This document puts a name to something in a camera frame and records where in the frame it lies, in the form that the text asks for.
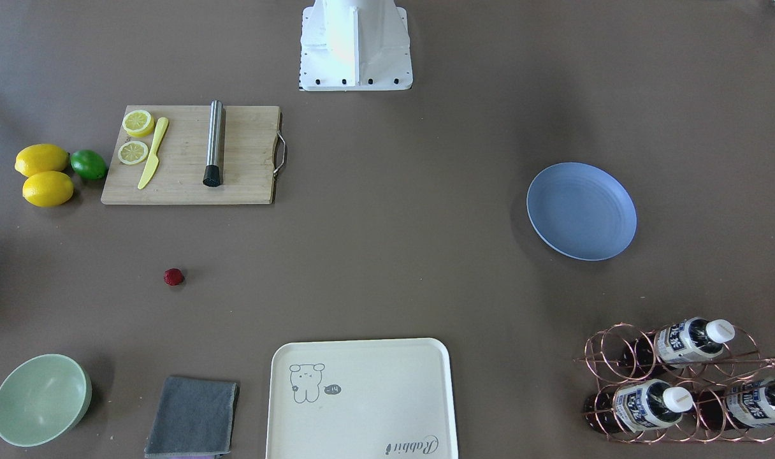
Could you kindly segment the blue plate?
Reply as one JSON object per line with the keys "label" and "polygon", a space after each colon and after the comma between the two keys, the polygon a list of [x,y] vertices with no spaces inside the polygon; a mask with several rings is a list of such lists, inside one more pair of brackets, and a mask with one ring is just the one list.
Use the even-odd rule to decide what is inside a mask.
{"label": "blue plate", "polygon": [[625,187],[586,163],[558,163],[540,171],[528,186],[526,209],[545,244],[582,261],[603,261],[624,252],[638,223]]}

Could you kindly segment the red strawberry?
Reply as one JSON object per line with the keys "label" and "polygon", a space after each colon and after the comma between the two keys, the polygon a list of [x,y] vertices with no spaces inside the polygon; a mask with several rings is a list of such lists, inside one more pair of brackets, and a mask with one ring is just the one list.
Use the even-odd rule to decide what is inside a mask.
{"label": "red strawberry", "polygon": [[185,276],[179,268],[169,268],[165,271],[163,280],[166,285],[177,286],[183,284]]}

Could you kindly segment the wooden cutting board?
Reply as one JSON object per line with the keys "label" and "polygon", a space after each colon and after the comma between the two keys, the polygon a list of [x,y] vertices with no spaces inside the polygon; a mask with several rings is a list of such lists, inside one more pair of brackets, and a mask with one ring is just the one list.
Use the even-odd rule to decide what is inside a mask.
{"label": "wooden cutting board", "polygon": [[138,189],[142,164],[125,165],[114,156],[100,200],[106,205],[250,205],[273,203],[282,110],[277,106],[224,109],[222,184],[204,186],[210,108],[207,105],[144,105],[170,125],[161,140],[159,166]]}

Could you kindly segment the cream rabbit tray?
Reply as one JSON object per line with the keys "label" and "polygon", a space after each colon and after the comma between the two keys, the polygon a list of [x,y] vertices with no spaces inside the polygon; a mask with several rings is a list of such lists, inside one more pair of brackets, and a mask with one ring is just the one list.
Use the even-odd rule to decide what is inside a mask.
{"label": "cream rabbit tray", "polygon": [[268,458],[457,458],[451,358],[434,338],[294,342],[273,355]]}

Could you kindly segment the steel muddler black tip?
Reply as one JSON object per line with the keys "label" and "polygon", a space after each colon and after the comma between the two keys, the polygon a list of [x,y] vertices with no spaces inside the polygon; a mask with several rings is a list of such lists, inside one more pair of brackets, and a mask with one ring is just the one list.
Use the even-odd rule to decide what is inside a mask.
{"label": "steel muddler black tip", "polygon": [[224,142],[224,105],[215,99],[210,103],[206,168],[202,183],[207,187],[222,185],[222,143]]}

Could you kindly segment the yellow plastic knife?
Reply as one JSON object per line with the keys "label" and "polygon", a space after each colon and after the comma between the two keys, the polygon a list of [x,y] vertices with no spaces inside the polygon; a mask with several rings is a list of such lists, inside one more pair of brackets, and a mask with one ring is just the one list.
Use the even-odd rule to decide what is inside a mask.
{"label": "yellow plastic knife", "polygon": [[163,137],[166,134],[169,123],[170,122],[167,117],[160,117],[155,124],[154,136],[152,137],[152,143],[148,152],[148,157],[146,159],[146,165],[137,185],[137,189],[139,190],[144,189],[148,185],[149,181],[151,181],[152,177],[154,177],[154,174],[157,171],[159,166],[158,150],[161,146],[161,142],[163,141]]}

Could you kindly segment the lemon slice lower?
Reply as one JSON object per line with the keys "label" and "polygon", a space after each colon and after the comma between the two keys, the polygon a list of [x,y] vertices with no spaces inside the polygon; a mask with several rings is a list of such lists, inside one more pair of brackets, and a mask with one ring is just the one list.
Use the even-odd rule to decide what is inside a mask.
{"label": "lemon slice lower", "polygon": [[125,165],[142,163],[146,160],[148,154],[148,145],[146,145],[145,142],[138,142],[137,140],[123,143],[123,145],[119,147],[119,151],[117,151],[119,162]]}

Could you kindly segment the lemon slice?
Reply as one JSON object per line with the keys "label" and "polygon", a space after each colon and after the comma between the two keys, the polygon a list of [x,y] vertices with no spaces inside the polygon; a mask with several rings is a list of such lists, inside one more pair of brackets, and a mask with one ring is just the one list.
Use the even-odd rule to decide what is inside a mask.
{"label": "lemon slice", "polygon": [[137,140],[123,143],[123,145],[119,147],[119,151],[117,151],[119,162],[125,165],[142,163],[146,160],[148,154],[148,145],[146,145],[145,142],[138,142]]}
{"label": "lemon slice", "polygon": [[143,138],[152,134],[154,128],[155,118],[148,110],[132,110],[122,120],[122,130],[130,137]]}

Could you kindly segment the grey folded cloth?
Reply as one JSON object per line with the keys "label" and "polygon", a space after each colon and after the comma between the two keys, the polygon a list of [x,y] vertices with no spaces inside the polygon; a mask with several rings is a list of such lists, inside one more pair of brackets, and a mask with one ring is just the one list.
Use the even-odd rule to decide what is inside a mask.
{"label": "grey folded cloth", "polygon": [[216,458],[231,451],[238,384],[171,375],[164,381],[146,458]]}

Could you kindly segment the lemon slice upper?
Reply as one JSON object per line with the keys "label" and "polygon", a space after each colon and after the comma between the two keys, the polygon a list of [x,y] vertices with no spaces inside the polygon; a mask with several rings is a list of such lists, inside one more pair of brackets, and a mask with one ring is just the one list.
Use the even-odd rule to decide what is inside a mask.
{"label": "lemon slice upper", "polygon": [[143,138],[152,134],[154,128],[155,118],[148,110],[132,110],[122,120],[122,130],[130,137]]}

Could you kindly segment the green lime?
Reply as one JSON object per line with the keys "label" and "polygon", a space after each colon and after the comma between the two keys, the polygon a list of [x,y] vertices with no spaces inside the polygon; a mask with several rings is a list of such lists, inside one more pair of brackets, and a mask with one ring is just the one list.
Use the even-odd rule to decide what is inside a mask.
{"label": "green lime", "polygon": [[103,179],[108,172],[105,160],[91,149],[79,149],[70,154],[69,164],[85,180]]}

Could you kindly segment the bottle white cap middle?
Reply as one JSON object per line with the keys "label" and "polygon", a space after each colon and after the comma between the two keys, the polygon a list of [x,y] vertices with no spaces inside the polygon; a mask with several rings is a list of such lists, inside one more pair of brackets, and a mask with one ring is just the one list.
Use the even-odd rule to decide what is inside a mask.
{"label": "bottle white cap middle", "polygon": [[693,405],[693,395],[684,387],[649,379],[589,396],[583,413],[591,429],[603,435],[640,434],[678,424]]}

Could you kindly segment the bottle white cap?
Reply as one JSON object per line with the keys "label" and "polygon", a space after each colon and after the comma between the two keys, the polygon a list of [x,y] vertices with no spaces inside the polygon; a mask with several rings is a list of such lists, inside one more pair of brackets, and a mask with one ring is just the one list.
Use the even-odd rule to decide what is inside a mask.
{"label": "bottle white cap", "polygon": [[591,429],[603,435],[640,434],[678,424],[693,405],[693,395],[684,387],[649,379],[589,396],[583,413]]}
{"label": "bottle white cap", "polygon": [[736,328],[726,319],[689,317],[625,345],[617,364],[634,377],[659,377],[688,364],[715,360],[734,337]]}
{"label": "bottle white cap", "polygon": [[713,431],[775,426],[775,378],[694,395],[705,428]]}

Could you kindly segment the bottle white cap top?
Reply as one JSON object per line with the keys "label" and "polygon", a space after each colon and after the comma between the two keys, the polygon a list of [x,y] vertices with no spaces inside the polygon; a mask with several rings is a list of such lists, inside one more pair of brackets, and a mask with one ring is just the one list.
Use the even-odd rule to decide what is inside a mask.
{"label": "bottle white cap top", "polygon": [[726,319],[689,317],[625,345],[617,364],[634,377],[659,377],[688,364],[715,360],[734,337],[736,328]]}

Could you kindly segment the yellow lemon lower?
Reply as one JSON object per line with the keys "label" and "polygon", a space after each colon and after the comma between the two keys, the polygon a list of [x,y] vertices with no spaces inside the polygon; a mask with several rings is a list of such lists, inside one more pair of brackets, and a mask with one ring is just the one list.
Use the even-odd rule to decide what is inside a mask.
{"label": "yellow lemon lower", "polygon": [[55,207],[70,200],[74,185],[69,175],[60,171],[44,171],[32,175],[22,187],[22,196],[37,207]]}

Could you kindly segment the yellow lemon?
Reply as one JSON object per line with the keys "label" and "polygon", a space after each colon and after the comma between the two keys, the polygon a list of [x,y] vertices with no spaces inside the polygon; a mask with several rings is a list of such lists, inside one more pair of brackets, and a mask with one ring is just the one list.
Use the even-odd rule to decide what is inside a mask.
{"label": "yellow lemon", "polygon": [[74,185],[69,175],[60,171],[44,171],[32,175],[22,187],[22,196],[37,207],[55,207],[70,200]]}
{"label": "yellow lemon", "polygon": [[25,177],[44,171],[64,171],[69,165],[69,153],[53,143],[35,143],[18,152],[15,171]]}

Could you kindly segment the yellow lemon upper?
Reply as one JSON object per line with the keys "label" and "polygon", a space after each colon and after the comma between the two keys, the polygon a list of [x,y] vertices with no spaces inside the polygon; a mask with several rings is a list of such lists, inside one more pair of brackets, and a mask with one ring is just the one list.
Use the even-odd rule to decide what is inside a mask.
{"label": "yellow lemon upper", "polygon": [[53,143],[35,143],[18,152],[15,171],[25,177],[44,171],[64,171],[69,165],[69,153]]}

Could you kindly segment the green bowl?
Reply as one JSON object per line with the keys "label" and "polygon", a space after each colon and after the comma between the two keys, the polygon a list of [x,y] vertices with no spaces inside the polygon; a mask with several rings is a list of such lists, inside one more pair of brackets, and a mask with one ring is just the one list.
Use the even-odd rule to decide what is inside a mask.
{"label": "green bowl", "polygon": [[0,386],[0,438],[23,448],[53,441],[76,427],[91,398],[91,379],[72,358],[30,358]]}

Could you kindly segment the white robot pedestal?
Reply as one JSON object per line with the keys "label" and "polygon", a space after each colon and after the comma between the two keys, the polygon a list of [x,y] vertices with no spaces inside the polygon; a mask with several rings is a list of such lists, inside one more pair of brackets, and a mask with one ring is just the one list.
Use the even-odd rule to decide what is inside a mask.
{"label": "white robot pedestal", "polygon": [[301,91],[402,91],[414,74],[405,8],[315,1],[302,11]]}

